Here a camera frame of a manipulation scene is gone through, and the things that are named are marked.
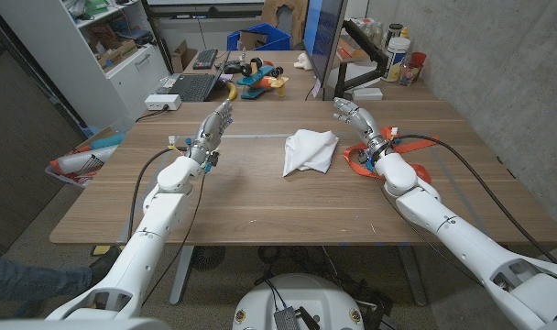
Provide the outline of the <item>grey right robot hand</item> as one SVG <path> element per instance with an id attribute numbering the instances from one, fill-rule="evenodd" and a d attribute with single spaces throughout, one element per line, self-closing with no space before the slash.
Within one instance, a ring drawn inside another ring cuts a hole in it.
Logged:
<path id="1" fill-rule="evenodd" d="M 356 131 L 366 144 L 370 157 L 379 160 L 393 151 L 390 143 L 380 133 L 376 119 L 365 108 L 340 97 L 334 97 L 333 100 L 334 107 L 341 112 L 334 117 Z"/>

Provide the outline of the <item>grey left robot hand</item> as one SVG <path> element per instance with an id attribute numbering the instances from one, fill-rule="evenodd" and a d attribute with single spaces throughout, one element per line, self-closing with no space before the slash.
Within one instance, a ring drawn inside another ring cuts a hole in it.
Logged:
<path id="1" fill-rule="evenodd" d="M 231 101 L 226 99 L 202 121 L 191 144 L 191 159 L 203 163 L 217 149 L 224 131 L 233 122 L 232 110 Z"/>

